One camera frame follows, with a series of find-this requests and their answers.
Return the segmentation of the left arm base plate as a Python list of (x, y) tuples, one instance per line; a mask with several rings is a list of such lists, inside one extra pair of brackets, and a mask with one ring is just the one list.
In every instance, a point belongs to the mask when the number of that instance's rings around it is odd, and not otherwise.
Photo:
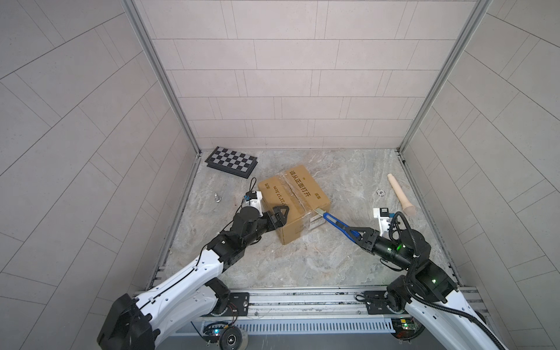
[(220, 313), (208, 313), (203, 315), (203, 317), (230, 317), (233, 316), (247, 316), (249, 313), (249, 293), (231, 293), (228, 304), (223, 312)]

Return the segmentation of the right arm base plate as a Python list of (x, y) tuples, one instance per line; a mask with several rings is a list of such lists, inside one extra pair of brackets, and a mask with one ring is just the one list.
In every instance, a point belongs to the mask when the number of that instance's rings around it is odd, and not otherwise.
[(363, 303), (367, 309), (368, 315), (389, 315), (390, 317), (405, 316), (408, 312), (405, 309), (398, 309), (389, 304), (385, 291), (364, 291), (355, 299)]

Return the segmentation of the blue box cutter knife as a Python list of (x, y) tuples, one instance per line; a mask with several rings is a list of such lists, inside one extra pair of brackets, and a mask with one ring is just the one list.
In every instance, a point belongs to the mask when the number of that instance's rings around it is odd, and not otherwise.
[(347, 224), (343, 223), (341, 220), (337, 219), (336, 217), (332, 216), (330, 213), (328, 213), (327, 211), (324, 211), (321, 208), (315, 209), (315, 212), (318, 215), (320, 215), (321, 217), (323, 217), (332, 226), (334, 226), (339, 231), (341, 231), (341, 233), (343, 233), (344, 236), (346, 236), (349, 240), (351, 240), (353, 242), (350, 235), (346, 232), (346, 229), (349, 227)]

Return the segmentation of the brown cardboard express box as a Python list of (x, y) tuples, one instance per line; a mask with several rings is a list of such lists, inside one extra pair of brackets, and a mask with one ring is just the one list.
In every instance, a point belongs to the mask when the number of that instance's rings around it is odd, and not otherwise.
[(259, 182), (258, 190), (262, 193), (263, 202), (268, 210), (272, 210), (275, 206), (280, 205), (287, 205), (290, 208), (287, 224), (276, 230), (280, 242), (283, 245), (288, 245), (308, 233), (308, 231), (303, 232), (303, 225), (295, 208), (295, 197), (288, 191), (284, 181), (281, 179), (281, 173)]

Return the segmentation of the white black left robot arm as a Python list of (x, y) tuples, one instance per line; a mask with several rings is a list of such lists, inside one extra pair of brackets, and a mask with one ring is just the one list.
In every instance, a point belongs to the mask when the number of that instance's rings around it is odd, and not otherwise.
[(97, 337), (102, 349), (156, 349), (187, 323), (227, 309), (230, 290), (219, 275), (243, 258), (264, 233), (287, 223), (288, 206), (260, 212), (245, 206), (189, 265), (151, 290), (120, 296)]

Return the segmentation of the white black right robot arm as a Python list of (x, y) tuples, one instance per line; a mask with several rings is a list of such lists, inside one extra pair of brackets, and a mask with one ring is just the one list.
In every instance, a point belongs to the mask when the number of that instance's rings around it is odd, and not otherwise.
[(366, 252), (405, 273), (387, 288), (387, 303), (420, 322), (446, 349), (506, 349), (477, 315), (456, 282), (430, 259), (431, 246), (411, 228), (385, 238), (372, 228), (345, 228), (345, 235)]

